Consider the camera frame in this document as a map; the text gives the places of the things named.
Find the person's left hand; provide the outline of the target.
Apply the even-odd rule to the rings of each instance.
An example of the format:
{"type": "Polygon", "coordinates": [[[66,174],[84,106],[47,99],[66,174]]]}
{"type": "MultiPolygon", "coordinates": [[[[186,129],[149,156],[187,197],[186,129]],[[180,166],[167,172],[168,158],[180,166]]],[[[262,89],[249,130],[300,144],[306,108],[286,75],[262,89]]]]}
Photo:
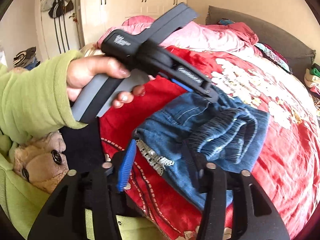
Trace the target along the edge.
{"type": "MultiPolygon", "coordinates": [[[[116,79],[130,76],[129,70],[112,57],[95,55],[83,57],[70,62],[67,70],[67,95],[70,101],[75,102],[82,89],[98,74],[106,74],[116,79]]],[[[113,100],[112,106],[120,108],[131,103],[135,96],[144,96],[145,87],[136,86],[130,92],[120,92],[113,100]]]]}

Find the green sleeve left forearm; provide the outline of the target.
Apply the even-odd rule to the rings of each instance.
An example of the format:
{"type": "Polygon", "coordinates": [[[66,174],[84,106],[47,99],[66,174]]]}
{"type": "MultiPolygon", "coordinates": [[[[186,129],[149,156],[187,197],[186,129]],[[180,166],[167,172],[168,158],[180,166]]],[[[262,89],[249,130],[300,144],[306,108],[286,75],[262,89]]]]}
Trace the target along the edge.
{"type": "Polygon", "coordinates": [[[63,126],[84,128],[74,119],[67,96],[67,68],[80,58],[79,51],[71,50],[22,73],[1,65],[1,134],[23,144],[63,126]]]}

